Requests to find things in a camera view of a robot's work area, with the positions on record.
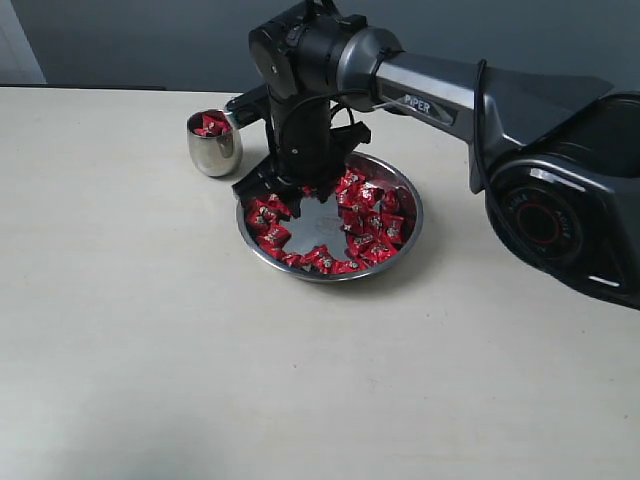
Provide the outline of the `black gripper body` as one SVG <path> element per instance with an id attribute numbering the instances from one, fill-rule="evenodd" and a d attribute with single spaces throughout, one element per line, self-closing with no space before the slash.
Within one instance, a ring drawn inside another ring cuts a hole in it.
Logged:
<path id="1" fill-rule="evenodd" d="M 272 129 L 270 154 L 263 162 L 262 193 L 286 195 L 300 187 L 317 187 L 344 170 L 345 159 L 371 141 L 363 122 L 333 127 L 337 97 L 268 99 Z"/>

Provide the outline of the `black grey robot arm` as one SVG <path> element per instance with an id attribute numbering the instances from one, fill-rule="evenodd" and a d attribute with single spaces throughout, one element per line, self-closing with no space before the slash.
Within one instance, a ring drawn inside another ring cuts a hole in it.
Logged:
<path id="1" fill-rule="evenodd" d="M 248 37 L 263 85 L 227 104 L 263 120 L 269 152 L 239 198 L 327 180 L 370 139 L 334 110 L 409 116 L 465 142 L 469 186 L 519 259 L 589 297 L 639 305 L 639 95 L 589 76 L 536 75 L 406 52 L 331 1 L 303 1 Z"/>

